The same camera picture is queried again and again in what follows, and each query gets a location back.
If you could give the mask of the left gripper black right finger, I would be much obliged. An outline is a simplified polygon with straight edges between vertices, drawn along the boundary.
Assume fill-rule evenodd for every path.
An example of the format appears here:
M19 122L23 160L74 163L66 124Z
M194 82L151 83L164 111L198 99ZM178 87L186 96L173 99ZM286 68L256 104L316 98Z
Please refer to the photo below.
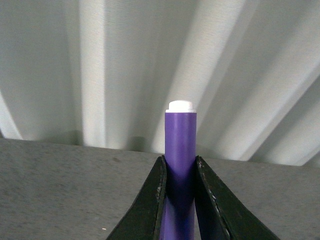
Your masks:
M206 161L196 157L195 209L202 240L277 240Z

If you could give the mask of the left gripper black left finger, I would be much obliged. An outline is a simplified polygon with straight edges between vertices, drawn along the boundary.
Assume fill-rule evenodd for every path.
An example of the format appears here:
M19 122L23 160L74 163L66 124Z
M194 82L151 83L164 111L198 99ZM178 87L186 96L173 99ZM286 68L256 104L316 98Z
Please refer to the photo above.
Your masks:
M156 159L131 207L108 235L108 240L158 240L166 198L167 167Z

